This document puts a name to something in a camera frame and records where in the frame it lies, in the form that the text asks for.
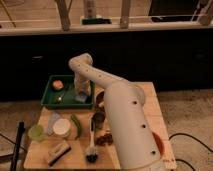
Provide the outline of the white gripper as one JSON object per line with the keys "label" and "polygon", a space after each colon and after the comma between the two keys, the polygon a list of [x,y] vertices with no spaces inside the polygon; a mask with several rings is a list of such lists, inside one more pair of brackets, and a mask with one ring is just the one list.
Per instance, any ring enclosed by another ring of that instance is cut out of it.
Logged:
{"label": "white gripper", "polygon": [[90,81],[80,74],[76,74],[74,77],[74,87],[77,94],[85,93],[90,95]]}

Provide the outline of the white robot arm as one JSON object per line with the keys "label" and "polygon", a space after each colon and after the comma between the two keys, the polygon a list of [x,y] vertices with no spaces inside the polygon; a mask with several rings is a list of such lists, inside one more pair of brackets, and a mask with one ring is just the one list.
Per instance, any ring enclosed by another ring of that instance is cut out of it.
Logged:
{"label": "white robot arm", "polygon": [[104,108],[120,167],[124,171],[166,171],[161,153],[143,112],[145,93],[134,83],[92,66],[88,53],[73,57],[69,67],[83,80],[104,89]]}

